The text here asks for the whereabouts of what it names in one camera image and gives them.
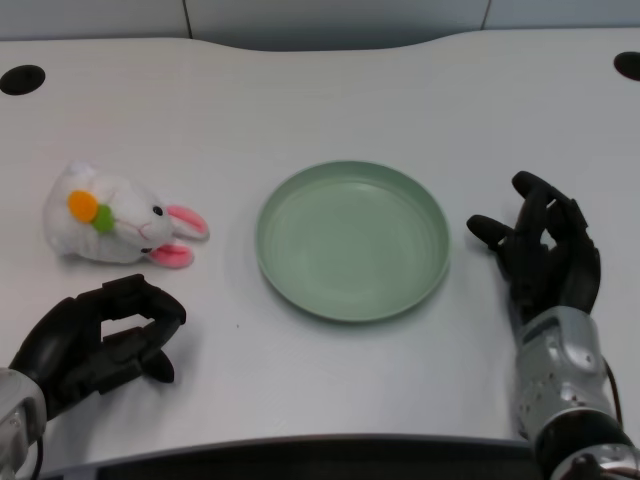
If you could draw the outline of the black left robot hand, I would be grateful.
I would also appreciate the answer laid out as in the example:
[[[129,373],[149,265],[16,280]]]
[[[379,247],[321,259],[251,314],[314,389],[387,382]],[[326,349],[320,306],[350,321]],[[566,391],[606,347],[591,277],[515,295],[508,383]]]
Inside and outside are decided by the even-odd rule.
[[[52,420],[91,394],[139,377],[174,381],[163,346],[186,322],[185,308],[136,274],[66,298],[31,330],[10,363],[40,388]]]

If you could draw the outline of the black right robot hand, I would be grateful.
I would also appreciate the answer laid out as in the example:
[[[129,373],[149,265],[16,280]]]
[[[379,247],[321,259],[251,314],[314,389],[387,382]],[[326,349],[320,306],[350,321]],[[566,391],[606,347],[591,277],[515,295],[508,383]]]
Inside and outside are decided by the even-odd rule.
[[[524,199],[513,227],[483,215],[466,222],[497,258],[511,313],[521,326],[557,306],[591,313],[601,260],[579,205],[530,172],[518,172],[512,185]]]

